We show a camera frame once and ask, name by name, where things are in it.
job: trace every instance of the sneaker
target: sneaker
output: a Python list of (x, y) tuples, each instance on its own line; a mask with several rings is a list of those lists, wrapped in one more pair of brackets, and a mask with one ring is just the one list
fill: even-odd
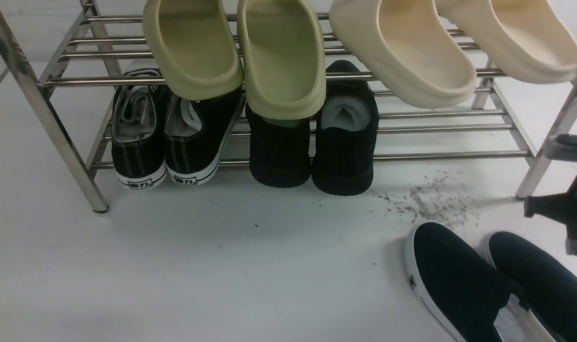
[(550, 331), (577, 341), (577, 277), (545, 251), (510, 232), (487, 235), (480, 252), (500, 273), (523, 286)]
[(173, 96), (164, 130), (164, 150), (168, 173), (176, 184), (195, 186), (210, 181), (244, 103), (241, 87), (203, 101)]
[(294, 188), (310, 178), (309, 119), (280, 121), (246, 108), (251, 128), (252, 177), (272, 188)]
[(436, 222), (416, 225), (404, 249), (417, 298), (458, 342), (554, 342), (523, 288)]
[[(340, 60), (327, 72), (358, 72), (358, 68)], [(315, 186), (341, 196), (366, 191), (373, 182), (378, 125), (377, 103), (367, 82), (329, 82), (325, 105), (317, 115)]]
[[(160, 77), (158, 69), (137, 69), (125, 76)], [(150, 189), (166, 176), (164, 113), (171, 99), (166, 86), (121, 86), (113, 97), (112, 158), (124, 188)]]

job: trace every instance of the green slide sandal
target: green slide sandal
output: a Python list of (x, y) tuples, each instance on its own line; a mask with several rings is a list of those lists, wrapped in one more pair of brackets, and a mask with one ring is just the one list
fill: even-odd
[(222, 0), (148, 0), (143, 33), (168, 86), (184, 99), (212, 99), (243, 82)]
[(238, 37), (251, 109), (304, 119), (325, 103), (325, 44), (308, 0), (240, 0)]

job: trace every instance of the black shoe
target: black shoe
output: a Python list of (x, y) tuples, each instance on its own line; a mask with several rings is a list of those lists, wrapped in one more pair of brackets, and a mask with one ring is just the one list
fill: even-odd
[[(157, 76), (138, 69), (125, 76)], [(115, 174), (130, 190), (153, 188), (166, 176), (164, 117), (171, 99), (167, 86), (122, 86), (113, 97), (112, 157)]]
[(164, 130), (168, 173), (176, 184), (210, 181), (219, 168), (227, 138), (244, 108), (242, 88), (210, 100), (174, 95)]
[(483, 257), (523, 286), (529, 303), (552, 333), (577, 341), (577, 277), (548, 253), (510, 232), (495, 232), (480, 245)]
[(440, 223), (413, 228), (404, 262), (417, 298), (456, 341), (553, 341), (523, 288)]
[(310, 178), (309, 119), (264, 119), (246, 108), (251, 129), (250, 171), (272, 188), (294, 188)]
[[(327, 72), (358, 72), (349, 61), (336, 61)], [(377, 141), (377, 103), (365, 81), (329, 82), (325, 105), (317, 114), (316, 156), (312, 180), (332, 195), (363, 193), (373, 182)]]

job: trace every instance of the slide sandal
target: slide sandal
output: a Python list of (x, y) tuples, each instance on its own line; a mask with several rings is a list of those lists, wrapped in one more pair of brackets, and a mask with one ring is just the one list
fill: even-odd
[(308, 0), (240, 0), (238, 33), (254, 112), (297, 120), (323, 106), (325, 44)]
[(148, 0), (143, 33), (168, 86), (184, 99), (219, 97), (243, 82), (222, 0)]
[(531, 84), (577, 76), (577, 43), (547, 0), (436, 0), (506, 74)]
[(434, 0), (334, 0), (343, 45), (401, 100), (421, 108), (464, 102), (477, 74), (443, 28)]

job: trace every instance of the white floor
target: white floor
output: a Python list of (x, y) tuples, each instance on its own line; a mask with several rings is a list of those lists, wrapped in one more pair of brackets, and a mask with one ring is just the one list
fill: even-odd
[[(67, 76), (102, 73), (99, 63), (76, 65)], [(500, 85), (539, 146), (569, 85)], [(97, 88), (53, 97), (82, 155), (111, 96)], [(388, 106), (401, 110), (392, 100), (380, 105)], [(379, 153), (517, 149), (508, 133), (384, 136), (378, 145)], [(232, 141), (228, 154), (245, 147)], [(516, 232), (577, 275), (564, 228), (524, 218), (514, 199), (526, 170), (524, 160), (376, 164), (371, 190), (350, 198), (311, 182), (265, 188), (247, 169), (223, 169), (200, 188), (130, 193), (102, 171), (97, 182), (112, 208), (97, 215), (8, 77), (0, 86), (0, 342), (449, 342), (404, 274), (403, 238), (419, 219), (443, 221), (473, 245), (490, 231)], [(576, 171), (553, 164), (539, 193), (565, 190)]]

